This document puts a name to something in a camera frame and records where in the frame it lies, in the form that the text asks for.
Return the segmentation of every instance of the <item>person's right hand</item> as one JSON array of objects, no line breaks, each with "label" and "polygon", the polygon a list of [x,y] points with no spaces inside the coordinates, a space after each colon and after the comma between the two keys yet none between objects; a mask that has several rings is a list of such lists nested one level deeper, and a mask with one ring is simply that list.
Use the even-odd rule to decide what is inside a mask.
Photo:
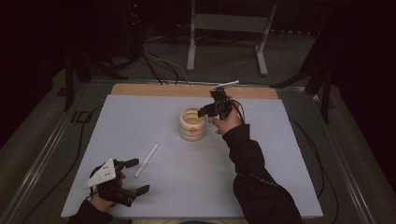
[{"label": "person's right hand", "polygon": [[228,131],[230,131],[232,128],[239,126],[242,124],[242,120],[238,116],[238,112],[236,109],[233,107],[231,110],[230,114],[225,120],[220,120],[216,119],[213,117],[209,117],[209,122],[214,124],[216,127],[218,127],[218,130],[216,131],[217,134],[224,135]]}]

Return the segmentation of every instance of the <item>white cup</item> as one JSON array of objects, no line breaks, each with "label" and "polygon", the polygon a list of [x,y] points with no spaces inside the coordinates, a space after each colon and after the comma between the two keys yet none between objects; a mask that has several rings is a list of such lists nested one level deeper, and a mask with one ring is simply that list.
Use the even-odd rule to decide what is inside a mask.
[{"label": "white cup", "polygon": [[181,111],[178,118],[180,136],[190,142],[202,139],[206,135],[206,117],[198,118],[196,107],[188,107]]}]

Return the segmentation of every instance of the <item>jacket sleeve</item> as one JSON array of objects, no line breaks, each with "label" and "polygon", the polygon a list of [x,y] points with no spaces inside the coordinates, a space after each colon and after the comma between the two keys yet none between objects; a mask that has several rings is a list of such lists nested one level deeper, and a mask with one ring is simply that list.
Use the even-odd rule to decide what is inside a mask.
[{"label": "jacket sleeve", "polygon": [[237,173],[233,193],[249,224],[303,223],[289,193],[265,169],[260,145],[250,139],[248,124],[223,135]]},{"label": "jacket sleeve", "polygon": [[78,212],[71,216],[67,224],[107,224],[113,219],[109,213],[99,211],[87,200],[82,202]]}]

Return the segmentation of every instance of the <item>cable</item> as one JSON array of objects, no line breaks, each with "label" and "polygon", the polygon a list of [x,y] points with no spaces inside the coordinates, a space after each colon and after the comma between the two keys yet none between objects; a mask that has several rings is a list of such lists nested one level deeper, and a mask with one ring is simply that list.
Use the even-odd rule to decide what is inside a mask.
[{"label": "cable", "polygon": [[[221,92],[221,91],[220,91],[219,93],[222,94],[222,95],[227,99],[227,101],[231,103],[231,105],[233,106],[233,108],[235,108],[236,112],[238,113],[239,118],[242,120],[242,124],[245,124],[245,111],[244,111],[244,107],[242,107],[241,103],[239,103],[239,102],[236,101],[236,100],[231,99],[231,98],[230,98],[227,94],[225,94],[224,92]],[[239,104],[239,106],[241,106],[242,113],[241,113],[241,111],[239,110],[238,106],[236,106],[233,102],[237,102],[237,103]]]},{"label": "cable", "polygon": [[159,74],[157,74],[157,72],[155,71],[154,67],[150,64],[149,59],[146,57],[146,55],[143,54],[142,56],[146,60],[145,65],[148,66],[148,68],[150,69],[152,75],[154,75],[157,78],[157,80],[160,82],[160,84],[163,85],[163,82],[165,84],[167,84],[168,81],[164,77],[162,77]]},{"label": "cable", "polygon": [[325,188],[325,181],[324,181],[324,168],[323,168],[323,165],[321,163],[321,158],[320,158],[319,153],[318,153],[318,148],[314,144],[314,142],[313,142],[312,138],[309,136],[309,134],[300,125],[300,123],[297,122],[297,120],[294,119],[293,117],[291,117],[291,116],[288,116],[288,117],[289,117],[289,120],[303,132],[306,141],[308,142],[309,146],[311,147],[311,149],[314,152],[314,155],[315,155],[315,157],[316,157],[316,159],[318,161],[318,165],[319,165],[319,168],[320,168],[321,186],[322,187],[320,188],[320,191],[319,191],[317,197],[320,198],[320,196],[323,193],[323,190]]},{"label": "cable", "polygon": [[284,36],[283,36],[283,40],[282,40],[282,44],[281,44],[281,49],[280,49],[280,60],[279,60],[279,63],[277,64],[276,69],[275,69],[275,71],[274,71],[273,79],[272,79],[272,81],[271,81],[270,86],[272,86],[272,85],[274,84],[277,69],[278,69],[279,66],[283,63],[283,46],[285,45],[285,39],[286,39],[286,35],[287,35],[287,34],[288,34],[288,31],[286,31],[286,33],[285,33]]},{"label": "cable", "polygon": [[[152,53],[150,53],[150,52],[148,52],[148,51],[147,51],[147,53],[148,53],[148,55],[149,55],[150,57],[154,56],[155,59],[158,59],[158,58],[159,58],[158,56],[156,56],[156,55],[154,55],[154,54],[152,54]],[[169,72],[173,73],[174,75],[176,75],[176,83],[175,83],[175,85],[177,84],[179,78],[181,78],[181,79],[183,79],[184,81],[186,81],[186,79],[185,79],[184,77],[180,76],[180,75],[177,73],[177,71],[175,70],[175,68],[174,68],[173,66],[171,66],[171,64],[170,64],[168,61],[165,61],[164,63],[165,63],[169,68],[164,67],[163,65],[161,65],[161,64],[159,64],[159,63],[155,63],[155,64],[159,65],[160,67],[162,67],[162,68],[168,70]]]},{"label": "cable", "polygon": [[[102,107],[102,105],[101,106],[98,106],[98,107],[96,107],[93,111],[91,111],[91,112],[87,112],[87,113],[89,113],[89,115],[88,115],[88,117],[87,117],[87,119],[91,119],[91,117],[92,117],[92,114],[96,111],[96,110],[98,110],[98,109],[100,109]],[[52,189],[46,194],[46,195],[44,195],[44,197],[33,207],[33,209],[32,210],[30,210],[30,212],[27,214],[27,216],[23,219],[23,222],[21,223],[21,224],[24,224],[24,223],[26,223],[26,221],[27,221],[27,219],[29,219],[29,217],[33,214],[33,212],[51,195],[51,193],[53,192],[53,191],[55,191],[58,187],[59,187],[59,185],[61,185],[62,184],[62,182],[64,182],[64,180],[67,178],[67,176],[70,174],[70,172],[73,170],[73,168],[76,166],[76,164],[77,164],[77,162],[78,162],[78,158],[79,158],[79,155],[81,154],[81,148],[82,148],[82,136],[83,136],[83,134],[84,134],[84,128],[85,128],[85,124],[87,124],[88,122],[83,122],[83,124],[82,124],[82,126],[81,126],[81,130],[80,130],[80,133],[79,133],[79,142],[78,142],[78,152],[77,152],[77,155],[76,155],[76,157],[75,157],[75,159],[73,160],[73,163],[72,163],[72,165],[69,167],[69,169],[67,170],[67,172],[64,174],[64,176],[62,176],[62,178],[55,184],[55,186],[54,187],[52,187]]]},{"label": "cable", "polygon": [[329,180],[330,186],[332,187],[332,192],[334,194],[334,199],[335,199],[335,205],[336,205],[336,210],[335,210],[335,215],[334,215],[334,219],[332,220],[332,224],[336,222],[337,218],[338,218],[338,214],[339,214],[339,202],[338,202],[338,196],[337,196],[337,192],[335,191],[335,187],[332,183],[332,181],[330,180],[329,175],[327,174],[326,170],[324,169],[322,163],[321,163],[321,159],[318,153],[318,148],[316,147],[315,143],[312,141],[312,138],[309,136],[309,134],[303,129],[303,127],[300,125],[299,122],[297,122],[296,119],[294,119],[292,116],[288,115],[289,120],[291,123],[293,123],[294,125],[296,125],[304,134],[306,140],[309,143],[309,146],[311,147],[311,149],[314,152],[315,157],[318,160],[318,164],[319,164],[319,168],[320,168],[320,172],[321,172],[321,181],[322,181],[322,188],[319,191],[319,194],[317,195],[318,198],[320,198],[320,196],[323,193],[324,190],[324,176],[326,176],[326,178]]},{"label": "cable", "polygon": [[158,58],[158,57],[154,56],[153,54],[151,54],[150,52],[148,52],[148,51],[146,50],[146,48],[145,48],[144,45],[142,46],[142,48],[143,48],[143,50],[144,50],[150,57],[152,57],[152,58],[154,58],[154,59],[157,59],[157,60],[159,60],[159,61],[165,62],[165,63],[170,63],[170,64],[172,64],[172,65],[174,65],[174,66],[180,68],[180,70],[181,70],[182,73],[183,73],[183,77],[184,77],[183,79],[186,81],[187,84],[191,85],[190,82],[187,80],[186,72],[184,71],[184,69],[183,69],[180,65],[178,65],[178,64],[176,64],[176,63],[172,63],[172,62],[166,61],[166,60],[164,60],[164,59],[161,59],[161,58]]},{"label": "cable", "polygon": [[153,40],[156,40],[156,39],[162,39],[162,38],[167,38],[167,37],[168,36],[166,36],[166,35],[158,35],[158,36],[152,37],[151,39],[145,40],[145,42],[150,42],[150,41],[153,41]]}]

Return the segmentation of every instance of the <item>metal stand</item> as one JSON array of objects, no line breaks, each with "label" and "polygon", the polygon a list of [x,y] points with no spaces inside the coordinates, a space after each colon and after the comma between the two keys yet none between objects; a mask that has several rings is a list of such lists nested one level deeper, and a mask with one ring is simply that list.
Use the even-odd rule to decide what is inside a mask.
[{"label": "metal stand", "polygon": [[329,103],[330,103],[330,90],[332,85],[332,67],[327,63],[323,66],[314,66],[305,72],[301,72],[295,76],[291,77],[281,83],[272,85],[271,88],[283,89],[288,87],[292,83],[303,79],[305,77],[311,76],[308,84],[305,86],[305,91],[307,94],[317,94],[320,87],[323,85],[320,113],[327,123],[329,121]]},{"label": "metal stand", "polygon": [[271,29],[272,21],[276,12],[276,6],[277,5],[272,5],[270,14],[267,18],[212,15],[195,13],[195,0],[191,0],[191,35],[187,70],[194,70],[196,29],[252,32],[262,33],[262,42],[260,45],[256,46],[256,55],[260,67],[260,74],[266,77],[268,75],[268,71],[262,51]]}]

